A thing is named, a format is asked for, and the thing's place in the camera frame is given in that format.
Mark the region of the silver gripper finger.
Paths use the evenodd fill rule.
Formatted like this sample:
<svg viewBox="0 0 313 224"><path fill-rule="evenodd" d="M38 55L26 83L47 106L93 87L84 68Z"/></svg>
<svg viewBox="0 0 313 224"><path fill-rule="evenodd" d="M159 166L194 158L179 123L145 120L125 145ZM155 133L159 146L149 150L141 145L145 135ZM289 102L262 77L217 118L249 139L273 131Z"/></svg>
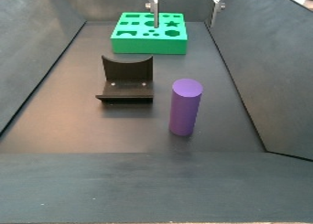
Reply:
<svg viewBox="0 0 313 224"><path fill-rule="evenodd" d="M216 19L217 19L217 14L221 11L221 9L225 6L224 0L213 0L213 13L212 13L212 18L210 18L210 27L214 27Z"/></svg>
<svg viewBox="0 0 313 224"><path fill-rule="evenodd" d="M159 14L159 1L158 0L149 0L146 3L146 8L154 14L154 17L158 17Z"/></svg>

